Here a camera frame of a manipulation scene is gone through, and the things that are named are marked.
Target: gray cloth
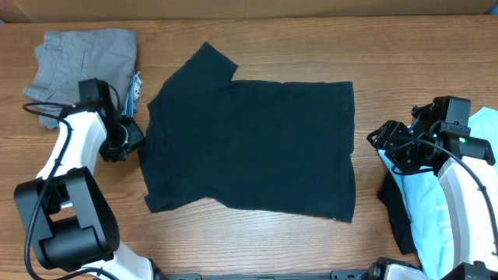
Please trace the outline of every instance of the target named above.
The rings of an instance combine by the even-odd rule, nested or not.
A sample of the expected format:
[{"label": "gray cloth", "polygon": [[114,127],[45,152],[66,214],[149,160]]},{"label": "gray cloth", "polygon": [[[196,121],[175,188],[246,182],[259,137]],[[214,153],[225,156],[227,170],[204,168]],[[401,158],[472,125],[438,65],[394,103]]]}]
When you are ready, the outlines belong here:
[{"label": "gray cloth", "polygon": [[[79,102],[78,82],[98,78],[116,88],[122,106],[135,70],[135,32],[123,29],[46,32],[45,41],[35,49],[35,55],[38,73],[33,84],[24,90],[26,98],[74,104]],[[111,96],[117,106],[114,93]],[[55,107],[40,109],[48,114],[61,112]],[[50,118],[40,117],[40,125],[50,128],[53,123]]]}]

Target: wooden surface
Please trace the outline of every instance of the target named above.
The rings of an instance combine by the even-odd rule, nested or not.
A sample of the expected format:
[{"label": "wooden surface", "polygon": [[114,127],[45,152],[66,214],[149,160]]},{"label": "wooden surface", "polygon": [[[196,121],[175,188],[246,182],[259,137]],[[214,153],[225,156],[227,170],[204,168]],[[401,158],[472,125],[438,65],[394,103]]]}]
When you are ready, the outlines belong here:
[{"label": "wooden surface", "polygon": [[[402,256],[376,193],[386,174],[366,135],[394,119],[409,123],[413,104],[455,95],[498,109],[498,16],[142,21],[0,25],[0,278],[27,278],[25,231],[12,199],[34,178],[56,131],[23,112],[23,88],[37,73],[33,49],[48,30],[124,27],[138,32],[144,81],[136,120],[163,82],[208,41],[239,65],[235,79],[353,81],[356,103],[356,210],[352,224],[263,211],[238,211],[203,199],[150,214],[133,153],[126,163],[99,159],[95,178],[120,225],[121,239],[169,273],[205,275],[326,272],[366,268]],[[37,270],[53,276],[60,271]]]},{"label": "wooden surface", "polygon": [[6,22],[468,15],[496,0],[2,0]]}]

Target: black fabric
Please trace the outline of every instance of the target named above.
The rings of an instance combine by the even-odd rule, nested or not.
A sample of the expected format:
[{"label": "black fabric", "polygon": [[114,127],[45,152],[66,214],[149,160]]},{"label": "black fabric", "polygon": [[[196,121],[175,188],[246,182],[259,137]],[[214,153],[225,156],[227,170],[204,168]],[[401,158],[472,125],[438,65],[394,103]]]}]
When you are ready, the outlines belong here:
[{"label": "black fabric", "polygon": [[416,254],[417,249],[413,243],[410,219],[403,204],[402,193],[391,173],[385,177],[382,189],[377,196],[388,208],[389,223],[399,250],[402,254]]},{"label": "black fabric", "polygon": [[232,81],[236,69],[204,43],[149,104],[149,210],[208,197],[351,222],[352,83]]}]

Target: black t-shirt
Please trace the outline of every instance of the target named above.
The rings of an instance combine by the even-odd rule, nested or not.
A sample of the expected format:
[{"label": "black t-shirt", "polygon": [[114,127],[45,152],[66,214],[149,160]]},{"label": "black t-shirt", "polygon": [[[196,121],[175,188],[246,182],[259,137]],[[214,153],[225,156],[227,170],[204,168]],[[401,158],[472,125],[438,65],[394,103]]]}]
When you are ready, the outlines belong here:
[{"label": "black t-shirt", "polygon": [[232,81],[236,69],[204,43],[149,104],[150,211],[215,198],[351,222],[352,83]]}]

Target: wooden table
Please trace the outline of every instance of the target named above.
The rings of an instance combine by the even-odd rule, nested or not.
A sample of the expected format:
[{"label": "wooden table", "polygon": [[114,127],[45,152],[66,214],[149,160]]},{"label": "wooden table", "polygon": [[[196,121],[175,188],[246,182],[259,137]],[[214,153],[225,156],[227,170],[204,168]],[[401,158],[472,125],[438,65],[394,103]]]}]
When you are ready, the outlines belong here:
[{"label": "wooden table", "polygon": [[[402,256],[386,208],[377,200],[386,168],[365,140],[386,120],[409,123],[413,104],[455,95],[498,109],[498,16],[420,16],[0,25],[0,278],[28,278],[25,231],[12,199],[18,183],[45,164],[56,131],[25,113],[23,89],[37,73],[34,48],[48,30],[122,27],[138,33],[144,81],[136,120],[163,82],[208,41],[239,65],[235,79],[353,81],[356,103],[356,210],[353,223],[239,211],[203,199],[150,214],[137,153],[126,163],[99,159],[95,178],[120,225],[121,239],[169,273],[205,275],[326,272],[366,268]],[[46,277],[61,271],[37,271]]]}]

